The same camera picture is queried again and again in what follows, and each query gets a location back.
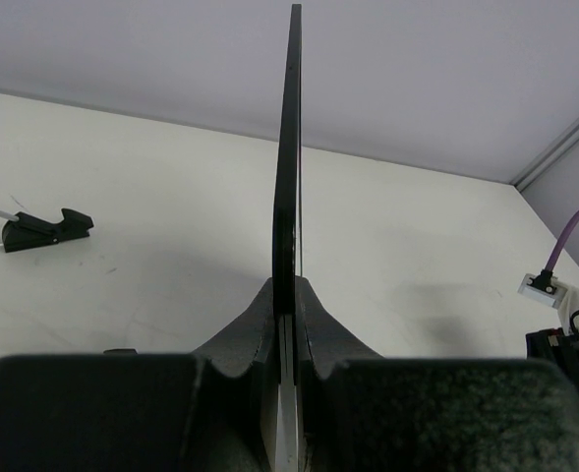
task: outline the white table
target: white table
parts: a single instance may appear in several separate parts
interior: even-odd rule
[[[277,143],[0,94],[0,208],[91,215],[88,239],[0,250],[0,356],[186,352],[271,274]],[[522,357],[557,326],[516,293],[554,240],[508,186],[304,149],[304,275],[393,357]],[[579,286],[563,255],[556,273]]]

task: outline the metal strip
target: metal strip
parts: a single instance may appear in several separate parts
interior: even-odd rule
[[[516,190],[523,192],[552,166],[560,162],[567,153],[579,143],[579,118],[569,126],[555,141],[523,169],[512,181]]]

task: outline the table surface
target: table surface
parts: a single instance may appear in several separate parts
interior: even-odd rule
[[[0,208],[92,216],[0,250],[0,356],[187,352],[271,274],[277,144],[0,94]],[[555,311],[516,293],[554,239],[505,185],[305,148],[304,276],[391,357],[522,357]],[[0,231],[3,220],[0,219]],[[556,273],[579,287],[562,255]]]

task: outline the black device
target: black device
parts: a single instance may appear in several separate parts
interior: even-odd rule
[[[1,359],[0,470],[269,471],[290,383],[300,470],[579,471],[579,400],[557,368],[383,359],[296,275],[300,23],[294,5],[272,278],[190,354]]]

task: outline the black clip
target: black clip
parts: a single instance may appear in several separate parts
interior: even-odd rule
[[[62,208],[62,215],[64,219],[54,224],[30,214],[16,213],[17,220],[10,220],[3,226],[5,252],[51,246],[89,236],[88,230],[94,226],[92,218],[68,208]]]

